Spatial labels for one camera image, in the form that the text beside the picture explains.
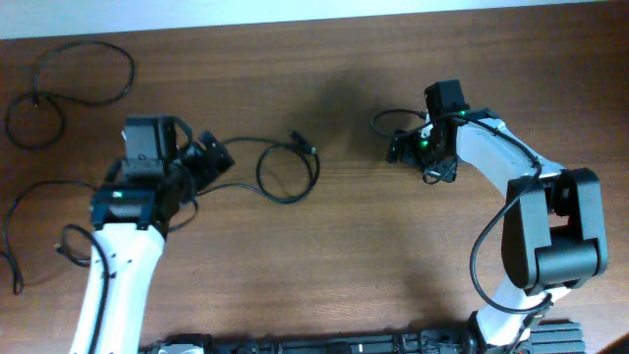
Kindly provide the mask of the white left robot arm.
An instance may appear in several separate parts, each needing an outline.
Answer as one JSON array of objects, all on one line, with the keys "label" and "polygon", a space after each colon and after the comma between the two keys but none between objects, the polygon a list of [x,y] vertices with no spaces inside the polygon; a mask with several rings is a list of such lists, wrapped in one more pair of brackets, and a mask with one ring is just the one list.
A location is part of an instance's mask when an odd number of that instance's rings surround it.
[{"label": "white left robot arm", "polygon": [[174,116],[129,117],[125,154],[90,201],[91,255],[71,350],[135,353],[171,219],[234,163],[209,131]]}]

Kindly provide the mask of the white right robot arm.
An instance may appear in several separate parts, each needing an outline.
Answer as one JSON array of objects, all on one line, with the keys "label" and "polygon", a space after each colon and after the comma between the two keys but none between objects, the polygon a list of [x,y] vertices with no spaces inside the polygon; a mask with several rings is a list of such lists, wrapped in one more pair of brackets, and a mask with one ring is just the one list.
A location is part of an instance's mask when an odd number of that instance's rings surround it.
[{"label": "white right robot arm", "polygon": [[386,160],[417,167],[425,183],[451,183],[466,162],[504,204],[469,257],[484,306],[459,328],[419,333],[421,353],[582,353],[579,324],[546,322],[550,308],[608,266],[600,179],[535,152],[488,108],[472,109],[459,81],[425,90],[423,125],[389,135]]}]

